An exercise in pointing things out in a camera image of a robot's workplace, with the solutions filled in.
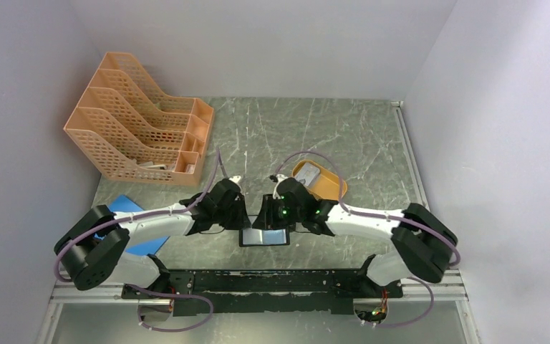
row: yellow tray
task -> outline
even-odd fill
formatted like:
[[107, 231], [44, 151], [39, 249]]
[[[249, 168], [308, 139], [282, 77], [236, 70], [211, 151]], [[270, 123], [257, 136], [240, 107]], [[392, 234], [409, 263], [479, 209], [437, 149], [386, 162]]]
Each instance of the yellow tray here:
[[[332, 172], [330, 172], [328, 169], [326, 169], [324, 166], [319, 165], [315, 161], [312, 160], [301, 160], [297, 163], [297, 165], [292, 170], [292, 176], [294, 176], [305, 163], [311, 163], [315, 167], [319, 168], [319, 177], [317, 177], [317, 180], [313, 183], [313, 185], [310, 188], [307, 188], [309, 192], [316, 196], [319, 199], [332, 199], [337, 201], [338, 200], [338, 188], [340, 187], [340, 184], [338, 182], [338, 176]], [[342, 195], [344, 196], [347, 193], [347, 182], [342, 181]]]

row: stone countertop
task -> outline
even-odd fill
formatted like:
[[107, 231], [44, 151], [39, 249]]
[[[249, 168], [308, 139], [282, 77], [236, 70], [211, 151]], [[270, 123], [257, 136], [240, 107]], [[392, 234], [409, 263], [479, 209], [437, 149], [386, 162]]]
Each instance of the stone countertop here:
[[[418, 202], [417, 186], [395, 112], [388, 101], [307, 98], [205, 97], [215, 110], [200, 186], [165, 186], [100, 180], [94, 205], [127, 195], [144, 209], [168, 206], [200, 192], [214, 167], [216, 146], [230, 176], [242, 175], [248, 214], [257, 214], [268, 179], [289, 154], [314, 149], [329, 156], [347, 181], [345, 203], [375, 209], [405, 208]], [[290, 174], [301, 159], [282, 170]], [[212, 228], [210, 232], [219, 231]], [[239, 247], [238, 233], [171, 237], [157, 256], [171, 269], [294, 269], [359, 267], [370, 254], [390, 247], [353, 236], [291, 233], [280, 247]]]

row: gray marble surface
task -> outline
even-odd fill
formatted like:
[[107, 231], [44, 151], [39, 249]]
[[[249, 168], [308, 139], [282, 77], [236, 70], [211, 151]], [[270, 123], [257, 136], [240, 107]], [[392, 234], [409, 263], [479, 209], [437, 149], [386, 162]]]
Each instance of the gray marble surface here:
[[[344, 201], [376, 209], [405, 208], [418, 201], [407, 151], [390, 102], [346, 99], [255, 97], [203, 98], [215, 111], [215, 123], [201, 186], [161, 186], [102, 178], [94, 205], [109, 204], [125, 194], [144, 209], [171, 205], [199, 192], [214, 167], [220, 147], [230, 176], [242, 175], [249, 214], [257, 214], [263, 194], [272, 193], [268, 176], [289, 154], [313, 149], [329, 156], [342, 172], [349, 191]], [[298, 161], [282, 170], [290, 174]], [[169, 268], [280, 269], [358, 267], [372, 253], [389, 246], [351, 236], [292, 233], [283, 247], [238, 246], [238, 234], [172, 237], [157, 256]]]

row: blue folder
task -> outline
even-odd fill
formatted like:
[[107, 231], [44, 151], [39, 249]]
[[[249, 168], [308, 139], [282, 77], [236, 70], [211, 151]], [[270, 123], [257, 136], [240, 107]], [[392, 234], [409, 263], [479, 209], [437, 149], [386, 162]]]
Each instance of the blue folder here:
[[[111, 211], [142, 211], [144, 209], [140, 208], [136, 203], [129, 199], [126, 195], [121, 195], [117, 197], [109, 206], [108, 209]], [[125, 251], [127, 253], [136, 254], [138, 256], [144, 256], [146, 254], [155, 254], [163, 246], [165, 241], [167, 241], [169, 236], [164, 238], [159, 238], [151, 240], [149, 242], [143, 242], [136, 246], [130, 247]]]

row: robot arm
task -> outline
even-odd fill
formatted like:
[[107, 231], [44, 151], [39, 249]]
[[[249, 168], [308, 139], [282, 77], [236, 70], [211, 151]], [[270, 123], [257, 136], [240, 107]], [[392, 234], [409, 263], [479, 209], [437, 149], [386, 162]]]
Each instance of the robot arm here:
[[[98, 224], [130, 217], [129, 221], [110, 226], [98, 235], [88, 237], [73, 246], [62, 258], [79, 290], [91, 289], [104, 281], [122, 282], [139, 287], [168, 283], [168, 270], [152, 255], [139, 257], [125, 248], [159, 237], [184, 237], [206, 231], [214, 224], [225, 229], [242, 230], [250, 226], [238, 179], [223, 179], [190, 211], [184, 209], [199, 196], [182, 200], [162, 209], [137, 213], [112, 213], [106, 206], [94, 207], [56, 244], [59, 253], [70, 240]], [[384, 219], [358, 216], [346, 212], [337, 201], [316, 200], [293, 178], [278, 178], [272, 195], [263, 197], [259, 215], [252, 227], [261, 230], [287, 228], [300, 223], [317, 235], [355, 235], [366, 239], [387, 240], [394, 249], [387, 254], [368, 257], [361, 269], [376, 285], [416, 275], [422, 280], [437, 283], [452, 256], [449, 247], [439, 239], [389, 216], [412, 219], [449, 238], [457, 239], [425, 207], [411, 204], [404, 210], [379, 211], [352, 208], [368, 214], [381, 214]]]
[[125, 252], [127, 247], [161, 237], [184, 237], [219, 224], [239, 230], [250, 225], [239, 178], [223, 179], [190, 211], [176, 212], [193, 203], [200, 194], [161, 209], [135, 213], [111, 212], [96, 206], [81, 218], [55, 245], [58, 254], [69, 240], [91, 228], [112, 220], [118, 224], [87, 237], [74, 245], [62, 258], [62, 265], [78, 290], [88, 290], [103, 282], [121, 282], [148, 287], [167, 269], [153, 255], [136, 256]]
[[277, 182], [275, 190], [273, 195], [263, 198], [261, 213], [253, 228], [282, 228], [289, 223], [301, 223], [313, 234], [391, 241], [394, 247], [391, 252], [370, 257], [365, 262], [369, 264], [367, 277], [374, 283], [387, 285], [413, 275], [432, 283], [442, 280], [452, 257], [451, 249], [433, 235], [394, 220], [404, 218], [424, 224], [455, 246], [456, 236], [424, 206], [410, 204], [406, 209], [394, 211], [349, 207], [357, 213], [380, 214], [384, 218], [360, 216], [345, 211], [338, 201], [316, 200], [294, 178], [279, 175], [271, 179]]

